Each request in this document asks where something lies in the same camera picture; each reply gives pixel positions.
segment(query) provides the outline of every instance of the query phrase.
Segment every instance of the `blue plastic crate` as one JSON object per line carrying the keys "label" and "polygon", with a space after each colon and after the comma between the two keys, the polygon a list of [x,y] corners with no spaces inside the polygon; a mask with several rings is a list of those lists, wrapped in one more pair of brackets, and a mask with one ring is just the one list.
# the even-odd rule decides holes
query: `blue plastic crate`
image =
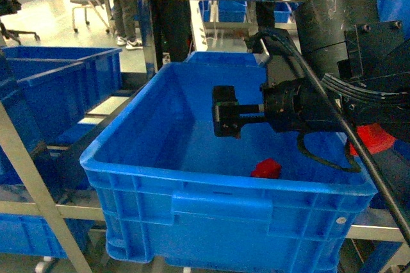
{"label": "blue plastic crate", "polygon": [[276,23],[288,23],[291,12],[277,12],[275,11]]}
{"label": "blue plastic crate", "polygon": [[410,38],[410,0],[377,0],[380,21],[403,22],[403,33],[406,39]]}
{"label": "blue plastic crate", "polygon": [[121,88],[119,48],[5,47],[6,58],[84,62],[84,102],[89,110]]}
{"label": "blue plastic crate", "polygon": [[396,152],[400,153],[410,163],[410,144],[397,140],[394,146]]}
{"label": "blue plastic crate", "polygon": [[259,67],[255,55],[250,53],[193,52],[184,62],[205,65],[241,65]]}
{"label": "blue plastic crate", "polygon": [[246,2],[219,1],[219,22],[245,22]]}
{"label": "blue plastic crate", "polygon": [[[80,163],[101,202],[111,257],[336,273],[343,239],[376,193],[367,172],[317,163],[298,152],[296,133],[268,124],[245,126],[240,140],[213,134],[213,86],[234,85],[241,103],[258,104],[265,78],[259,67],[171,63],[94,140]],[[306,144],[346,166],[336,133]],[[282,165],[281,179],[250,178],[267,158]]]}
{"label": "blue plastic crate", "polygon": [[[40,128],[27,104],[22,90],[18,87],[5,58],[0,55],[0,101],[37,169],[55,200],[62,195],[59,175],[56,171],[47,148],[45,147]],[[9,159],[0,148],[0,185],[21,183]]]}
{"label": "blue plastic crate", "polygon": [[9,59],[8,65],[48,144],[84,118],[84,63]]}
{"label": "blue plastic crate", "polygon": [[[66,219],[79,248],[84,250],[87,233],[94,224],[89,220]],[[67,258],[48,223],[42,217],[0,214],[0,252]]]}

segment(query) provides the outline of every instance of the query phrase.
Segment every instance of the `sneaker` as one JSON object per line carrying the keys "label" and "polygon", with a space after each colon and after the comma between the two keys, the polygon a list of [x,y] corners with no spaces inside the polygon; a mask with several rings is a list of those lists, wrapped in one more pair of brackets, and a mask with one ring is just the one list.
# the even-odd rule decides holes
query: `sneaker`
{"label": "sneaker", "polygon": [[119,47],[123,47],[124,45],[127,44],[127,39],[121,37],[121,36],[117,36],[117,45]]}
{"label": "sneaker", "polygon": [[135,39],[134,41],[127,40],[127,50],[137,50],[142,49],[142,41],[139,39]]}

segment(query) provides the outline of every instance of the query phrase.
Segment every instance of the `red object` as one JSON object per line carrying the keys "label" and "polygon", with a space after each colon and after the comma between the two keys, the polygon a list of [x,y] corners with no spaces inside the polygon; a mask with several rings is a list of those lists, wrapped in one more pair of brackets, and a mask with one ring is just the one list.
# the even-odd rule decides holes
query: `red object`
{"label": "red object", "polygon": [[282,166],[275,160],[266,159],[256,165],[255,170],[250,173],[250,176],[255,178],[279,179],[281,169]]}
{"label": "red object", "polygon": [[[396,141],[396,138],[385,132],[379,124],[358,127],[357,133],[371,154],[391,148]],[[350,144],[350,154],[358,155],[352,144]]]}

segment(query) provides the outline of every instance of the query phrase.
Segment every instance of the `person's leg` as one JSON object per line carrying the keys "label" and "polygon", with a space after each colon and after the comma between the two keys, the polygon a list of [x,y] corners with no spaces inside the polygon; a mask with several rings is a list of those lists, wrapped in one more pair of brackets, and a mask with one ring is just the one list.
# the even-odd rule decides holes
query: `person's leg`
{"label": "person's leg", "polygon": [[162,37],[161,37],[161,18],[160,18],[160,9],[159,5],[163,1],[151,0],[151,17],[152,17],[152,30],[154,32],[154,42],[155,42],[155,55],[156,55],[156,64],[158,70],[162,67]]}
{"label": "person's leg", "polygon": [[127,44],[127,40],[124,21],[122,20],[122,7],[120,0],[114,0],[113,19],[115,28],[117,29],[117,44],[119,46],[124,46]]}
{"label": "person's leg", "polygon": [[275,3],[256,2],[256,20],[260,31],[275,28]]}
{"label": "person's leg", "polygon": [[142,41],[135,36],[136,0],[121,0],[122,20],[127,35],[127,50],[141,49]]}
{"label": "person's leg", "polygon": [[172,62],[183,62],[190,51],[191,8],[189,1],[161,1],[161,28]]}

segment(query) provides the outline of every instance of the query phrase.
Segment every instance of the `robotic arm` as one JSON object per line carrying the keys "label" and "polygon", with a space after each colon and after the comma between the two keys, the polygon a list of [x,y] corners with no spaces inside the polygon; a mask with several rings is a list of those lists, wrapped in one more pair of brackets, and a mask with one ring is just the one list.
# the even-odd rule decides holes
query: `robotic arm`
{"label": "robotic arm", "polygon": [[[239,137],[243,125],[255,122],[268,122],[276,132],[343,131],[301,72],[306,60],[353,126],[379,123],[410,142],[410,41],[404,42],[401,22],[378,22],[376,0],[309,0],[296,17],[303,59],[278,30],[251,37],[248,48],[265,50],[270,58],[261,85],[263,104],[240,105],[232,86],[215,87],[215,135]],[[277,82],[284,65],[293,77]]]}

